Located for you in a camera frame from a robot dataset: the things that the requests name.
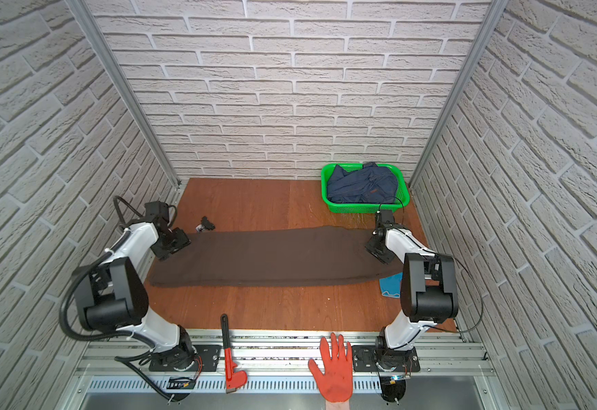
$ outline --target brown towel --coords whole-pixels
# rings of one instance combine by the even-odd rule
[[[394,258],[379,262],[365,250],[369,229],[336,226],[277,231],[191,234],[191,245],[148,274],[153,286],[320,286],[360,283],[398,274]]]

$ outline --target brick wall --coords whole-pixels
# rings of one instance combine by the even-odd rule
[[[110,198],[171,185],[63,1],[0,0],[0,409],[52,409],[83,344],[71,272],[116,238]]]
[[[597,409],[597,1],[510,0],[413,190],[509,404]]]
[[[411,175],[487,5],[89,0],[183,179]]]

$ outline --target plastic laundry basket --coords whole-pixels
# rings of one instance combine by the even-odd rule
[[[321,198],[323,201],[326,202],[328,205],[328,209],[334,213],[348,213],[348,214],[373,214],[379,209],[379,204],[373,203],[333,203],[328,200],[327,197],[327,189],[326,185],[328,180],[331,178],[333,171],[335,170],[335,166],[339,165],[340,167],[344,168],[344,170],[357,170],[362,169],[362,164],[354,163],[354,164],[328,164],[323,169],[321,169]],[[410,201],[410,195],[408,193],[408,188],[406,187],[406,182],[403,180],[403,174],[401,174],[401,170],[395,167],[394,165],[390,164],[378,164],[379,167],[387,167],[392,171],[392,174],[396,176],[397,181],[399,182],[399,187],[396,190],[396,198],[394,203],[386,203],[381,205],[381,209],[392,209],[397,210],[405,207],[408,205]]]

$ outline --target wooden table surface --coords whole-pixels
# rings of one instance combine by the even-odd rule
[[[373,214],[331,213],[321,199],[320,184],[317,180],[191,179],[174,226],[193,232],[207,216],[223,232],[374,227]],[[404,225],[426,244],[415,205],[410,202],[404,210]],[[401,221],[401,210],[394,218]],[[232,329],[380,331],[401,309],[398,299],[381,296],[377,280],[313,287],[162,288],[146,283],[146,289],[153,309],[186,329],[218,329],[221,314],[227,313]],[[441,326],[455,330],[451,320]]]

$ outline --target navy blue jacket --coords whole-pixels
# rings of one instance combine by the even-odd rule
[[[394,203],[398,186],[392,171],[374,162],[350,172],[336,165],[326,186],[326,196],[334,203]]]

